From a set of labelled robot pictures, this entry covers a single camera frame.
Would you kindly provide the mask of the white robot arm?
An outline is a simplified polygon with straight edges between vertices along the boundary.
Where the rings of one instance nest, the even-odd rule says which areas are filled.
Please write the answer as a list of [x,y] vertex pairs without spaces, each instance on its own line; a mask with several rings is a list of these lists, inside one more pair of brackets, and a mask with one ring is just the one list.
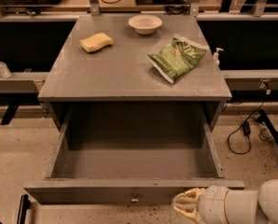
[[195,224],[278,224],[278,179],[258,190],[189,189],[173,198],[172,207]]

